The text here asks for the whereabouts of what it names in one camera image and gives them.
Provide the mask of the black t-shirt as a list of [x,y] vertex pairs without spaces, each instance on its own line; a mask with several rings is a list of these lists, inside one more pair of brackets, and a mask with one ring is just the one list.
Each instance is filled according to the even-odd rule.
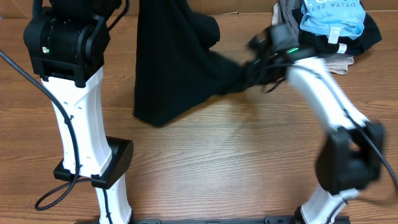
[[186,1],[140,1],[134,116],[163,126],[213,95],[241,91],[242,66],[211,50],[220,37],[216,19]]

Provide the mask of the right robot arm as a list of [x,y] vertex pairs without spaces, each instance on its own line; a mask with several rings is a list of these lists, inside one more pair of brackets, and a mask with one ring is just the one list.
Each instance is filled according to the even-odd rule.
[[248,47],[256,57],[248,69],[253,84],[287,81],[307,101],[326,134],[315,164],[318,184],[290,216],[266,217],[266,223],[348,223],[338,215],[371,182],[383,162],[384,128],[372,123],[344,94],[310,47],[294,41],[285,24],[269,26]]

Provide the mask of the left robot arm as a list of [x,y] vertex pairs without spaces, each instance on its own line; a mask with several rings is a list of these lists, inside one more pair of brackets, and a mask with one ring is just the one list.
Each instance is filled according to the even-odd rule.
[[96,190],[100,223],[132,223],[126,171],[134,145],[105,134],[101,106],[104,51],[116,9],[128,1],[52,0],[33,3],[24,30],[33,71],[52,101],[63,144],[63,159],[54,177],[68,194],[75,184],[90,182]]

